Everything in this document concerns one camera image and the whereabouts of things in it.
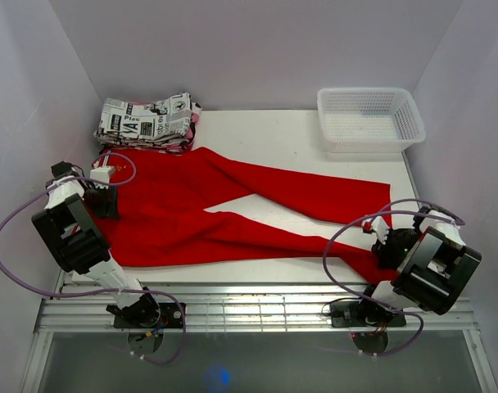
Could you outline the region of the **red trousers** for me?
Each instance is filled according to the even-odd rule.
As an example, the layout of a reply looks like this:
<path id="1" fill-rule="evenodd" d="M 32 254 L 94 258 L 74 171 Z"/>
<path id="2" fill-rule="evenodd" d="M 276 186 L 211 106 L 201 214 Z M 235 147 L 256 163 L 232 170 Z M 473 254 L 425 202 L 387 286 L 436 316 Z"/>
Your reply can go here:
<path id="1" fill-rule="evenodd" d="M 393 279 L 371 252 L 302 236 L 220 211 L 253 194 L 318 221 L 347 224 L 390 201 L 385 183 L 308 174 L 239 162 L 200 147 L 181 156 L 123 150 L 110 158 L 119 219 L 97 226 L 124 267 L 154 268 L 328 255 L 367 282 Z"/>

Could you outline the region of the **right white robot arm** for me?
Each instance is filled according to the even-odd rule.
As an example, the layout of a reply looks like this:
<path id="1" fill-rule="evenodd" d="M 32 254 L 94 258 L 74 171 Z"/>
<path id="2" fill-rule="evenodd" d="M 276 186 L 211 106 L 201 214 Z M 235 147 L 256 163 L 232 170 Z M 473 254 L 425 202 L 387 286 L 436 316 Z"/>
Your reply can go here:
<path id="1" fill-rule="evenodd" d="M 437 206 L 424 206 L 410 228 L 390 228 L 382 217 L 363 224 L 377 241 L 372 252 L 380 269 L 392 269 L 392 280 L 370 285 L 357 304 L 367 325 L 389 324 L 394 309 L 418 307 L 443 315 L 454 305 L 482 262 L 482 255 L 460 236 L 460 219 Z"/>

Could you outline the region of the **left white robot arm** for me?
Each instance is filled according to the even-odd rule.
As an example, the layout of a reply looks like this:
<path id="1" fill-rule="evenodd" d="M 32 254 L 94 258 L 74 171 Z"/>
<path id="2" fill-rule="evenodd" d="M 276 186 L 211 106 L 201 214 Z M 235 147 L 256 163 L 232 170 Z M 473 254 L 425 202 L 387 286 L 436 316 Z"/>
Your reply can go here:
<path id="1" fill-rule="evenodd" d="M 54 260 L 67 273 L 76 272 L 104 289 L 115 300 L 108 312 L 135 327 L 151 328 L 161 321 L 161 308 L 140 282 L 128 276 L 112 258 L 111 246 L 94 221 L 118 219 L 117 187 L 111 186 L 114 169 L 83 170 L 61 161 L 51 167 L 46 183 L 48 203 L 31 220 Z"/>

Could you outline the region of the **white plastic basket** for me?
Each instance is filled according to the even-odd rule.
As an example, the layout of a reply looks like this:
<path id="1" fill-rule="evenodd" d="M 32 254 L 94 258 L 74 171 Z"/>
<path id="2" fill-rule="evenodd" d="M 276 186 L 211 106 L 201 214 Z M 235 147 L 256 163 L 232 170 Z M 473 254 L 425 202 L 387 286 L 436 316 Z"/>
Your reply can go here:
<path id="1" fill-rule="evenodd" d="M 399 153 L 426 139 L 403 88 L 322 88 L 317 111 L 324 147 L 333 153 Z"/>

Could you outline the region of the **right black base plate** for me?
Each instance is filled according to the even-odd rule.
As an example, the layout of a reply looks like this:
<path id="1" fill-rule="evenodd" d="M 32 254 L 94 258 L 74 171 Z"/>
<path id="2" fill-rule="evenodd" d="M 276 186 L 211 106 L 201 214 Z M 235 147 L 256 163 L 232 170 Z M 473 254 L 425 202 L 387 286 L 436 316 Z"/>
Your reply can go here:
<path id="1" fill-rule="evenodd" d="M 388 312 L 368 300 L 335 300 L 329 305 L 329 316 L 334 328 L 402 328 L 406 325 L 403 315 Z"/>

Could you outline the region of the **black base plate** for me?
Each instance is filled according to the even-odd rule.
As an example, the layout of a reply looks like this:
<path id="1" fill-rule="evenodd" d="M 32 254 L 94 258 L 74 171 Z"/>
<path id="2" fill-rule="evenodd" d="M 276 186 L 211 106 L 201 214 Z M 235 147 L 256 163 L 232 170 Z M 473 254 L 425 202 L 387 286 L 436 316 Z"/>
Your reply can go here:
<path id="1" fill-rule="evenodd" d="M 175 303 L 160 303 L 161 310 L 161 324 L 165 329 L 181 329 L 183 327 L 183 317 L 186 311 L 186 304 L 181 304 L 182 309 Z M 111 325 L 113 328 L 118 329 L 154 329 L 155 326 L 144 327 L 142 325 L 126 322 L 121 317 L 115 316 Z"/>
<path id="2" fill-rule="evenodd" d="M 368 300 L 335 300 L 329 305 L 329 316 L 334 328 L 402 328 L 406 325 L 403 315 L 388 312 Z"/>

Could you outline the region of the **aluminium frame rail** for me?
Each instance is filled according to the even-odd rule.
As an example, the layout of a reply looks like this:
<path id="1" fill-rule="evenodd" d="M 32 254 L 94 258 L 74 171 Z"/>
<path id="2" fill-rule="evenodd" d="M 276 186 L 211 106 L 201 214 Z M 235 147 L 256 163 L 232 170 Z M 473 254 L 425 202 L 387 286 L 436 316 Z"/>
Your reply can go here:
<path id="1" fill-rule="evenodd" d="M 110 158 L 117 152 L 109 151 L 98 158 L 83 177 L 88 179 L 91 169 L 98 166 L 112 166 Z M 410 212 L 416 209 L 417 199 L 402 163 L 335 163 L 334 169 L 336 174 L 329 175 L 325 166 L 316 165 L 304 173 L 385 183 L 391 189 L 390 201 L 372 214 L 385 215 L 390 227 L 411 225 Z M 374 241 L 363 234 L 361 227 L 367 215 L 347 224 L 318 221 L 256 194 L 220 204 L 218 210 L 367 251 Z M 184 302 L 190 313 L 185 324 L 193 332 L 324 331 L 329 326 L 320 315 L 324 302 L 329 296 L 345 295 L 331 283 L 331 277 L 349 282 L 356 290 L 371 283 L 341 258 L 328 255 L 154 268 L 120 266 L 156 302 Z M 115 303 L 111 295 L 114 290 L 104 289 L 76 272 L 68 274 L 73 280 L 61 286 L 60 300 L 86 300 L 91 316 L 111 321 L 115 315 L 107 314 L 106 307 Z"/>

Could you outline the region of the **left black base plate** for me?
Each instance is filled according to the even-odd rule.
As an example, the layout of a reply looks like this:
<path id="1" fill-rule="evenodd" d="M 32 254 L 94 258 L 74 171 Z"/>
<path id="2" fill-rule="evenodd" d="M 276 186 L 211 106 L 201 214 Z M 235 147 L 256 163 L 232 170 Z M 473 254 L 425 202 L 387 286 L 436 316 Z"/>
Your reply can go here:
<path id="1" fill-rule="evenodd" d="M 161 310 L 161 324 L 165 329 L 181 329 L 183 327 L 183 317 L 186 311 L 186 304 L 181 304 L 182 309 L 175 303 L 160 303 Z M 154 329 L 155 326 L 144 327 L 142 325 L 126 322 L 121 317 L 115 316 L 111 325 L 113 328 L 118 329 Z"/>

